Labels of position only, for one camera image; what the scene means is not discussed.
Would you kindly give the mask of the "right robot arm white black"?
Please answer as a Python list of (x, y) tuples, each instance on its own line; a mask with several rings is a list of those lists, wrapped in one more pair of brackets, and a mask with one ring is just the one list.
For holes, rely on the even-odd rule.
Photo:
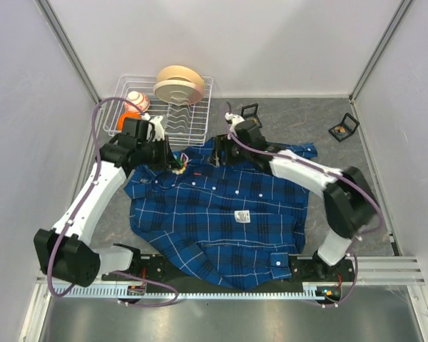
[(362, 172), (356, 167), (341, 170), (320, 165), (284, 145), (267, 142), (252, 119), (226, 113), (225, 124), (227, 133), (214, 140), (210, 157), (214, 165), (250, 162), (257, 170), (294, 182), (323, 200), (330, 230), (312, 257), (312, 271), (320, 280), (331, 279), (361, 229), (374, 217), (384, 221)]

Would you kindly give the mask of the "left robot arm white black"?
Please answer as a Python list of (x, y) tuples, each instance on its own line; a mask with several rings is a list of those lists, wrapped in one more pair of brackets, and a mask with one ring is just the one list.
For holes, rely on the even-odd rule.
[(130, 247), (94, 249), (91, 240), (108, 203), (132, 171), (140, 165), (156, 170), (178, 167), (166, 121), (163, 115), (126, 118), (122, 131), (99, 148), (91, 174), (62, 218), (52, 228), (37, 231), (34, 246), (48, 280), (87, 287), (97, 276), (114, 271), (127, 280), (141, 275), (142, 263)]

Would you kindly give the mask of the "blue plaid shirt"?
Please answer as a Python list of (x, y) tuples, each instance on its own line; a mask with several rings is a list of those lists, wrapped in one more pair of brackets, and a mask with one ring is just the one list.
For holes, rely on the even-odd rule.
[[(176, 175), (137, 167), (125, 186), (132, 231), (188, 276), (249, 291), (292, 276), (289, 257), (305, 248), (309, 191), (250, 163), (215, 167), (213, 141), (188, 147)], [(234, 211), (249, 210), (250, 223)]]

